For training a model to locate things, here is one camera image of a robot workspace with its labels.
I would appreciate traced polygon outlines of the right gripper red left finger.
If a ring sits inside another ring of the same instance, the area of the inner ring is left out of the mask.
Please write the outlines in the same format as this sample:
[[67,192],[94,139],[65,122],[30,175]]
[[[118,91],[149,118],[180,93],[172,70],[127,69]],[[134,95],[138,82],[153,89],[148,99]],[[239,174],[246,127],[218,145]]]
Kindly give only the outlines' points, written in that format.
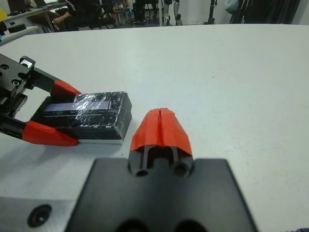
[[136,177],[148,174],[150,149],[161,145],[159,138],[160,110],[150,110],[132,137],[128,167]]

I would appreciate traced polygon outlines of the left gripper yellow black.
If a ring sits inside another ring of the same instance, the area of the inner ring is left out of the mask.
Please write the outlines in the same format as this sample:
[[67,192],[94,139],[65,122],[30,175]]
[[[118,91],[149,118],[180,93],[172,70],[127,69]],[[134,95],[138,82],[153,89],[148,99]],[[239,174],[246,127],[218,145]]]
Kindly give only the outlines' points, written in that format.
[[[78,95],[80,91],[45,71],[34,68],[35,61],[23,56],[19,62],[1,54],[0,56],[0,112],[9,117],[27,101],[24,95],[31,78],[31,86],[50,93],[51,96]],[[55,128],[34,121],[1,121],[1,133],[38,145],[75,146],[79,143]]]

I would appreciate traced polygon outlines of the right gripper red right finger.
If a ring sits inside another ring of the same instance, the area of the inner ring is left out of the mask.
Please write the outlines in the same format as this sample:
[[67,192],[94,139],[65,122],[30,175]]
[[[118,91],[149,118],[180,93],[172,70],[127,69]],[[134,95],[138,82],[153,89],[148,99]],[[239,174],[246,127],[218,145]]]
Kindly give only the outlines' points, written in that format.
[[172,173],[178,177],[188,177],[193,167],[193,155],[187,133],[168,108],[160,109],[160,136],[165,150],[171,152]]

